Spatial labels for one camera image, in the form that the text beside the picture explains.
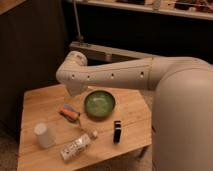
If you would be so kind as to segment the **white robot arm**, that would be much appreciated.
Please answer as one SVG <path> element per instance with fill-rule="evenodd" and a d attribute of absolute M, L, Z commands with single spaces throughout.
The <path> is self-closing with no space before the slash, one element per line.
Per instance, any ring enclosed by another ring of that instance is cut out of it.
<path fill-rule="evenodd" d="M 152 90 L 153 171 L 213 171 L 213 65 L 194 57 L 148 57 L 89 66 L 70 52 L 57 80 L 77 95 L 88 86 Z"/>

